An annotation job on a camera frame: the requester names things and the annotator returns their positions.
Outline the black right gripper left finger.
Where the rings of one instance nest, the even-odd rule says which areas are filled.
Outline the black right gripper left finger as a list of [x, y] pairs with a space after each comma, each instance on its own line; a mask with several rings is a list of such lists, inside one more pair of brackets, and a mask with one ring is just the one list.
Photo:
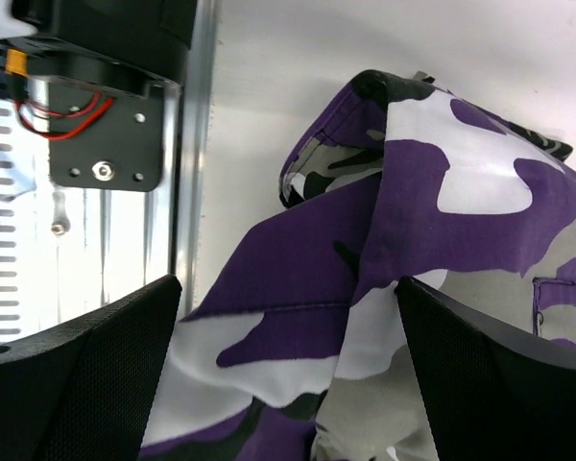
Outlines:
[[0, 460], [134, 460], [180, 302], [170, 275], [0, 344]]

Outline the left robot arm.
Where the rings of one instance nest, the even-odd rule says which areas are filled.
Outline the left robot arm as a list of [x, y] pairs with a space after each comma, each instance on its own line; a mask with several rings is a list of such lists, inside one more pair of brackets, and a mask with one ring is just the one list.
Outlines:
[[29, 76], [110, 95], [145, 99], [153, 85], [179, 85], [197, 4], [188, 0], [11, 1], [31, 27], [11, 36]]

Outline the purple camouflage trousers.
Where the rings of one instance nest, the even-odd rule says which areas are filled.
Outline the purple camouflage trousers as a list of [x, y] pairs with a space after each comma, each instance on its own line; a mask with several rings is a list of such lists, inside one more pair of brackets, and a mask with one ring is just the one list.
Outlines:
[[140, 458], [436, 459], [396, 285], [576, 350], [571, 151], [426, 75], [355, 76], [178, 323]]

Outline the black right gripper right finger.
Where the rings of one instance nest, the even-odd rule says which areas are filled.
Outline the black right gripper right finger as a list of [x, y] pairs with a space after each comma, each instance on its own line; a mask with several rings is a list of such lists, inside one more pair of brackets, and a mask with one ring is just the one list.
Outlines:
[[442, 460], [576, 460], [576, 350], [404, 277], [397, 303]]

